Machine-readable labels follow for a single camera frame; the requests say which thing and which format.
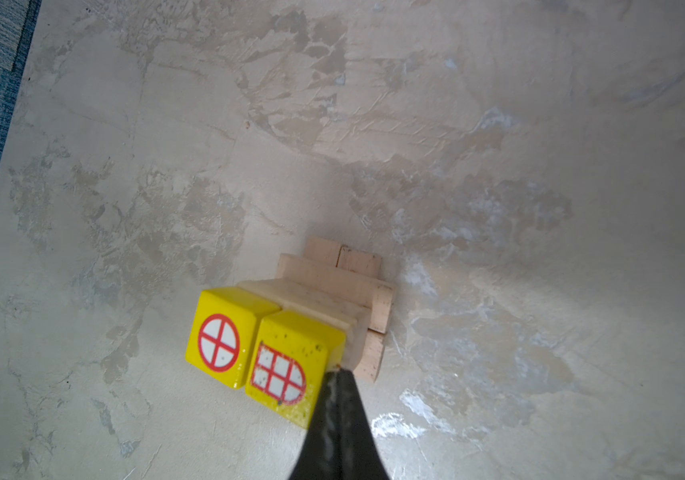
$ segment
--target red window decal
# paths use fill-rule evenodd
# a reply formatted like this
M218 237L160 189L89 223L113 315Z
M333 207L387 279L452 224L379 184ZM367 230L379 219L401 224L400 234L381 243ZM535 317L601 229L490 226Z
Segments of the red window decal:
M299 363L278 350L260 343L252 372L252 386L279 401L294 405L305 395L305 372Z

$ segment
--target wooden toy block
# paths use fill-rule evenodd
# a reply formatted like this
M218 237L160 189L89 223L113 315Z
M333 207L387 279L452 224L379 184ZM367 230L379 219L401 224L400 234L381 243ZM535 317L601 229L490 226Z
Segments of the wooden toy block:
M317 260L329 266L337 266L343 270L350 270L357 274L373 278L379 277L379 269L382 263L382 258L378 255L359 252L350 247L341 246L331 240L319 238L318 236L311 236L308 238L304 257L309 260ZM388 300L374 299L373 302L382 302L382 311L385 310L385 304ZM359 379L365 379L369 382L374 382L377 379L380 365L382 364L382 356L385 353L384 333L387 331L387 320L389 316L390 307L388 306L387 314L381 313L376 316L376 318L373 319L373 325L370 325L370 329L373 330L366 332L361 360L353 370L353 373Z
M280 309L276 303L240 288L204 290L185 359L230 388L241 388L260 321Z
M360 362L371 318L368 308L286 279L249 280L238 287L275 302L284 310L294 310L342 330L345 332L342 367L354 370Z
M291 310L262 319L246 395L308 428L324 373L339 367L345 333Z
M358 362L353 374L356 378L365 379L369 382L374 382L380 372L380 365L382 364L382 354L385 351L385 335L374 330L366 332L364 342L364 352L361 355L361 361Z
M338 242L320 236L309 236L305 242L305 251L302 256L322 264L337 266L341 249L342 244Z
M276 278L285 278L371 309L369 328L387 331L395 286L301 256L281 254Z
M337 267L349 272L370 276L371 278L377 278L380 275L381 264L381 256L359 252L347 246L342 247L339 260L337 261Z

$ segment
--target concrete floor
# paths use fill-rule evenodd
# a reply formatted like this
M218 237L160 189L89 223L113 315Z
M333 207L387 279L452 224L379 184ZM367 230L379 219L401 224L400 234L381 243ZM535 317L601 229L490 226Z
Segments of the concrete floor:
M187 364L308 234L401 288L393 478L685 478L685 2L44 0L0 169L0 478L278 478Z

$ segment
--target yellow cube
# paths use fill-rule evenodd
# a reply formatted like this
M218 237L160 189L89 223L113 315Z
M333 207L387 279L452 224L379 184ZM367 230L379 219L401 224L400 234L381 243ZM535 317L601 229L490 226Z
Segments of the yellow cube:
M204 290L185 359L232 389L246 380L262 317L280 306L237 287Z
M345 333L291 310L262 319L246 395L308 428L324 373L339 367Z

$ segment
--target unpainted wooden block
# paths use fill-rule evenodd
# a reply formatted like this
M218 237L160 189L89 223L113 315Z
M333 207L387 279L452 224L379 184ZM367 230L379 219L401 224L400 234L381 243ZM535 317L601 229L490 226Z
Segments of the unpainted wooden block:
M309 236L302 256L322 264L337 266L342 244L320 236Z
M365 379L374 382L380 372L382 364L382 354L385 351L385 335L374 330L366 332L364 340L364 352L361 361L358 363L353 375L358 379Z
M393 307L393 289L378 286L371 294L371 321L369 328L380 333L387 333L390 312Z
M382 257L368 252L359 252L347 246L340 250L337 266L343 270L377 278L380 275Z
M377 298L380 310L392 304L395 293L392 283L289 254L281 254L276 278L286 278L367 308L372 308Z

